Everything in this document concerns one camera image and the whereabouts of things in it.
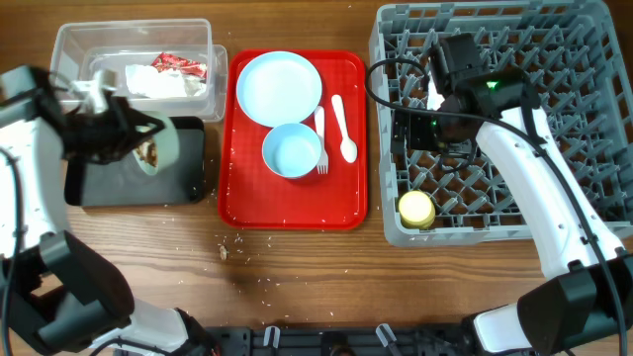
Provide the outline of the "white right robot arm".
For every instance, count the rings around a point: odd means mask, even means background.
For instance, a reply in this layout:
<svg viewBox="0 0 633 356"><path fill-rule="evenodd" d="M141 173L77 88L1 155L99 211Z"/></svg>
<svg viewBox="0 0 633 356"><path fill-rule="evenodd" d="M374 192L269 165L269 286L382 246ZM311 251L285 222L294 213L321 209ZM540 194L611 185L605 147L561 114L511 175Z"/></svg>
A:
<svg viewBox="0 0 633 356"><path fill-rule="evenodd" d="M471 320L481 354L551 355L632 325L632 256L583 192L518 68L490 71L471 35L429 52L428 108L396 109L391 149L448 152L469 142L495 166L537 248L545 282Z"/></svg>

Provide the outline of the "green bowl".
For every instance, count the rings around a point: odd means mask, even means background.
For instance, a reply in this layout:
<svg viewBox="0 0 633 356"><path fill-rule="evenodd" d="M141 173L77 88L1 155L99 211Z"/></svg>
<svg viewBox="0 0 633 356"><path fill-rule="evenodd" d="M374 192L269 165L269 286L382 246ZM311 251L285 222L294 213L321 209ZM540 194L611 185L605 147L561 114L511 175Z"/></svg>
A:
<svg viewBox="0 0 633 356"><path fill-rule="evenodd" d="M133 155L139 168L145 174L153 176L166 170L177 161L180 153L180 145L178 132L169 117L159 112L145 111L144 113L164 123L164 128L150 138L156 143L157 166L155 168L140 162L133 151Z"/></svg>

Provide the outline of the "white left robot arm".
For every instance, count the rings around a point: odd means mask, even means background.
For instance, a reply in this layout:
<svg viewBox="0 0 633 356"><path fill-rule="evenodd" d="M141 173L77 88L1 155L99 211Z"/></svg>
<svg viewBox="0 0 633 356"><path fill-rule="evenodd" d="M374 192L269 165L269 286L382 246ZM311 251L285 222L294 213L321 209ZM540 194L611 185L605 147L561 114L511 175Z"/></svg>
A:
<svg viewBox="0 0 633 356"><path fill-rule="evenodd" d="M143 302L120 270L68 223L61 166L120 161L145 143L174 163L172 120L134 109L111 71L69 81L21 65L1 77L1 341L42 355L115 348L121 354L218 355L192 316Z"/></svg>

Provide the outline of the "yellow cup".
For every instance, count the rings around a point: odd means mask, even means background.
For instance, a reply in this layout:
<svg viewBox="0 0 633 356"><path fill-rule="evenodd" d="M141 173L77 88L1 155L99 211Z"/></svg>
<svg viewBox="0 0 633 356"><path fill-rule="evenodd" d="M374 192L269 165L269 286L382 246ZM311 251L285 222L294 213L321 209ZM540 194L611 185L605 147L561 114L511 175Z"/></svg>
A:
<svg viewBox="0 0 633 356"><path fill-rule="evenodd" d="M430 197L420 191L403 194L398 202L398 210L403 226L428 229L434 223L436 212Z"/></svg>

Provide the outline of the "light blue bowl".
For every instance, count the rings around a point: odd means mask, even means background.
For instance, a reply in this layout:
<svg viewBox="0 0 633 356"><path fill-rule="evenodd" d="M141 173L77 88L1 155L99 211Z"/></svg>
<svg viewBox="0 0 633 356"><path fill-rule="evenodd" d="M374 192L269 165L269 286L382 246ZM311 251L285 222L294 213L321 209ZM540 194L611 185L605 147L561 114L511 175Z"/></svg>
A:
<svg viewBox="0 0 633 356"><path fill-rule="evenodd" d="M304 124L284 124L272 129L264 138L262 158L277 176L298 179L317 167L321 141L317 133Z"/></svg>

